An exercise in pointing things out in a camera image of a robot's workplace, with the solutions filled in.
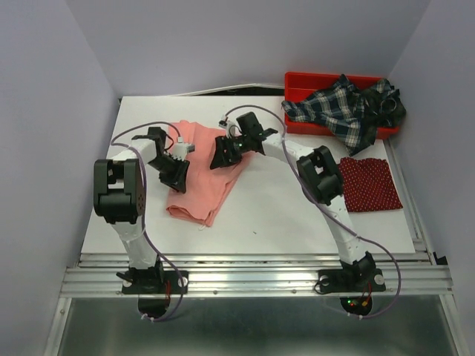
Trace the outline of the pink pleated skirt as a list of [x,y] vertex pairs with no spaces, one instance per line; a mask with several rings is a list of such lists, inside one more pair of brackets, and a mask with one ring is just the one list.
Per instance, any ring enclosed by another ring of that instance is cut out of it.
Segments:
[[190,162],[186,174],[186,192],[182,194],[170,190],[166,210],[173,218],[211,227],[248,162],[243,160],[238,165],[212,170],[210,165],[215,138],[223,136],[225,131],[186,120],[175,122],[174,126],[178,128],[184,142],[194,144],[195,151],[186,157]]

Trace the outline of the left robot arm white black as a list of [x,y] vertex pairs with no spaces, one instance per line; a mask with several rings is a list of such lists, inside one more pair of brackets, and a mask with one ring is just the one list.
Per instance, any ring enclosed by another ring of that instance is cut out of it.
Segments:
[[167,148],[170,138],[162,128],[150,127],[146,135],[134,136],[128,145],[114,142],[124,150],[94,163],[94,211],[118,234],[128,254],[129,267],[142,270],[139,282],[149,292],[165,285],[165,274],[154,267],[158,253],[145,232],[145,166],[159,173],[162,184],[184,194],[190,166],[187,156],[194,151],[194,144],[181,136]]

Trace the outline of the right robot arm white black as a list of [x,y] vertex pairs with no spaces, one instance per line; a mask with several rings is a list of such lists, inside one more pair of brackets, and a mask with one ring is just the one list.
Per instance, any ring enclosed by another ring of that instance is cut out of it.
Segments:
[[253,112],[239,116],[236,122],[225,117],[218,125],[226,134],[215,139],[210,168],[236,165],[249,152],[288,163],[304,196],[316,204],[332,232],[343,268],[342,283],[349,289],[363,286],[376,263],[353,231],[344,201],[343,176],[329,148],[310,148],[289,141],[284,132],[264,129]]

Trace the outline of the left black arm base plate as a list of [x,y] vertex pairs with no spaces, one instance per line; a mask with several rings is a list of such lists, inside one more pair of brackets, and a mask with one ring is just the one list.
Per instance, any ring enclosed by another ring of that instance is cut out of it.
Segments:
[[170,320],[177,312],[183,297],[188,293],[189,272],[160,271],[156,268],[119,271],[121,293],[136,296],[137,309],[142,319],[153,323]]

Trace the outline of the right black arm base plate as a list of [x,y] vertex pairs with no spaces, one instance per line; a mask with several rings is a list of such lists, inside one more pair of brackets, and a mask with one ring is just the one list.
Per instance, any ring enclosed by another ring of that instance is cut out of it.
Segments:
[[382,272],[378,268],[366,277],[352,275],[343,269],[324,269],[317,273],[313,291],[319,295],[340,294],[343,310],[360,319],[370,316],[373,294],[387,290]]

